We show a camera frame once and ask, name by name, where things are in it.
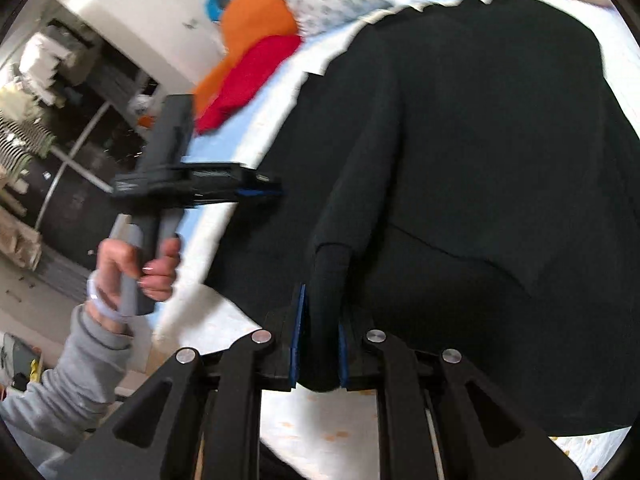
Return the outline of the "person's left hand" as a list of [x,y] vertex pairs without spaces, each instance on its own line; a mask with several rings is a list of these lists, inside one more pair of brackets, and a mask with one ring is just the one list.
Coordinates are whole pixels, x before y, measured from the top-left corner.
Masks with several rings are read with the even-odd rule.
[[122,314],[122,277],[132,278],[140,292],[155,302],[164,302],[172,296],[180,263],[181,240],[169,237],[160,246],[160,255],[147,263],[140,263],[138,250],[123,240],[107,238],[98,250],[98,265],[93,274],[96,298]]

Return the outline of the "grey sleeved left forearm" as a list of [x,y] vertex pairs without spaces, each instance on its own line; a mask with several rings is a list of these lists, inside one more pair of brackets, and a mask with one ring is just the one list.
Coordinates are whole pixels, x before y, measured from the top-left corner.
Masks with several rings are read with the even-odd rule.
[[127,373],[132,333],[112,332],[81,304],[72,313],[70,336],[55,367],[40,382],[1,402],[1,417],[38,472],[54,479],[115,402]]

